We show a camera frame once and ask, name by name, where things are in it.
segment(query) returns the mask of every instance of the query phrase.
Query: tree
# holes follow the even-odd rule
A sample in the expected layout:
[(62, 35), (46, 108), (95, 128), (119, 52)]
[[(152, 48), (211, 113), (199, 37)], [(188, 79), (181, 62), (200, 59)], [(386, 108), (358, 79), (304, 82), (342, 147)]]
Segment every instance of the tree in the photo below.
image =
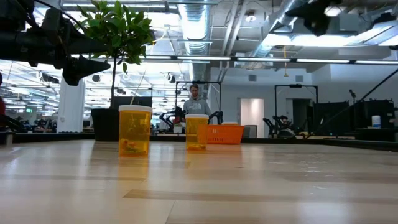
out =
[(83, 32), (90, 38), (105, 43), (109, 49), (106, 52), (95, 53), (93, 58), (104, 55), (106, 62), (113, 58), (111, 108), (114, 102), (114, 82), (116, 78), (116, 64), (123, 63), (123, 71), (127, 72), (127, 63), (141, 63), (140, 55), (146, 57), (146, 44), (152, 43), (152, 31), (148, 18), (144, 18), (144, 12), (136, 13), (133, 8), (121, 5), (119, 1), (114, 6), (108, 6), (106, 1), (94, 1), (93, 8), (78, 6), (82, 16)]

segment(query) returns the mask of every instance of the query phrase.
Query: table surface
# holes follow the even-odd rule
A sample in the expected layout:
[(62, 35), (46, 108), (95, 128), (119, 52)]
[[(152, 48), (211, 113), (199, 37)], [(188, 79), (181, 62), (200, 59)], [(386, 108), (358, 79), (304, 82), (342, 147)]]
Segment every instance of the table surface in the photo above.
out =
[(186, 152), (153, 142), (0, 148), (0, 223), (398, 223), (398, 154), (243, 144)]

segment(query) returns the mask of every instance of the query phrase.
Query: potted plant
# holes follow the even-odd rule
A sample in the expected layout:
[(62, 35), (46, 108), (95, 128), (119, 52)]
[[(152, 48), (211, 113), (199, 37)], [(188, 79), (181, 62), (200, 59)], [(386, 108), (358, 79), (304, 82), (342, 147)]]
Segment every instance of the potted plant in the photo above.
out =
[(85, 20), (81, 21), (84, 33), (95, 40), (105, 43), (106, 52), (95, 53), (93, 58), (102, 55), (106, 61), (113, 61), (111, 106), (109, 109), (92, 109), (95, 139), (97, 141), (118, 141), (119, 111), (114, 107), (114, 83), (116, 65), (123, 63), (123, 71), (127, 64), (141, 63), (140, 55), (146, 57), (146, 44), (152, 43), (151, 20), (144, 17), (144, 12), (136, 13), (134, 9), (121, 5), (119, 1), (109, 6), (106, 1), (91, 1), (93, 8), (78, 6)]

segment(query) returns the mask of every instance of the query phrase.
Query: orange basket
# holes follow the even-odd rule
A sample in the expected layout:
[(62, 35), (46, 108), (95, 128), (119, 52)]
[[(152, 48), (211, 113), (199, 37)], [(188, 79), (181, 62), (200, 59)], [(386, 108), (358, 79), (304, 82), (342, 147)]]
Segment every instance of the orange basket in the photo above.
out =
[(240, 144), (243, 127), (238, 125), (208, 125), (207, 144)]

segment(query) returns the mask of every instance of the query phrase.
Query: yellow plastic cup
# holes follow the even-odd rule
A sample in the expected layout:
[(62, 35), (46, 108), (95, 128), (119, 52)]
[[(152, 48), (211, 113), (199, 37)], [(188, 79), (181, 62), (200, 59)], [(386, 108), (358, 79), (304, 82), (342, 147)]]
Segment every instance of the yellow plastic cup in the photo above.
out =
[(222, 125), (238, 125), (238, 122), (223, 122)]
[(152, 108), (122, 105), (119, 112), (119, 156), (148, 155)]
[(185, 115), (187, 121), (187, 150), (205, 150), (207, 145), (207, 124), (208, 115), (188, 114)]

